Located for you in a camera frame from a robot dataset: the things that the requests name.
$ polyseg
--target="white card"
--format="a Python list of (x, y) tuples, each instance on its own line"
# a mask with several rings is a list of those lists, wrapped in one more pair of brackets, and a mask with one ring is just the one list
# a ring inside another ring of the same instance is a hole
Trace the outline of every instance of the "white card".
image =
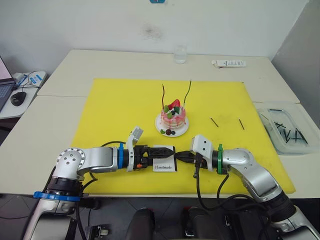
[[(172, 151), (174, 150), (173, 146), (167, 145), (154, 145), (154, 148), (168, 148)], [(154, 172), (176, 172), (176, 161), (175, 156), (171, 155), (167, 158), (154, 158), (153, 159), (153, 171)]]
[(247, 66), (244, 60), (212, 60), (211, 64), (218, 68), (244, 68)]

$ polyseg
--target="clear glass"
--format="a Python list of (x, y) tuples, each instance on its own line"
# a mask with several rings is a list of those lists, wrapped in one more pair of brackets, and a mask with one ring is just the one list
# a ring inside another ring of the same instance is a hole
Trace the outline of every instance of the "clear glass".
[(184, 64), (187, 60), (187, 46), (186, 45), (175, 46), (173, 58), (177, 64)]

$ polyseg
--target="white wall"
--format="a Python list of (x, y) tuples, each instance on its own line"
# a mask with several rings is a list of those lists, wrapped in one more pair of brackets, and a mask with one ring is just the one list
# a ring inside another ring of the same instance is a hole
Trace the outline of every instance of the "white wall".
[(0, 0), (9, 69), (52, 73), (70, 49), (272, 59), (307, 0)]
[(320, 0), (310, 0), (272, 60), (320, 128)]

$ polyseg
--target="blue clamp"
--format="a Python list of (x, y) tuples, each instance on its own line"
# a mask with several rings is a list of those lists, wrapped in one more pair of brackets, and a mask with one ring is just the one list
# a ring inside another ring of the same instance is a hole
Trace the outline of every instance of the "blue clamp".
[(33, 194), (35, 199), (52, 199), (52, 200), (62, 200), (62, 201), (69, 201), (69, 202), (79, 202), (79, 196), (64, 196), (64, 195), (55, 195), (55, 194), (48, 194), (42, 191), (35, 191)]
[(119, 156), (118, 169), (122, 169), (122, 165), (124, 164), (124, 144), (123, 143), (120, 143), (120, 146), (118, 148), (118, 156)]

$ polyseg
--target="computer mouse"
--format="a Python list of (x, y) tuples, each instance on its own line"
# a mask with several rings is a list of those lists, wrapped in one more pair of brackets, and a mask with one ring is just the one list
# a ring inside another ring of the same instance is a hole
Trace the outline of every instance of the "computer mouse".
[(12, 105), (17, 107), (20, 106), (24, 102), (26, 95), (27, 94), (25, 91), (20, 91), (16, 94), (13, 94), (10, 98)]

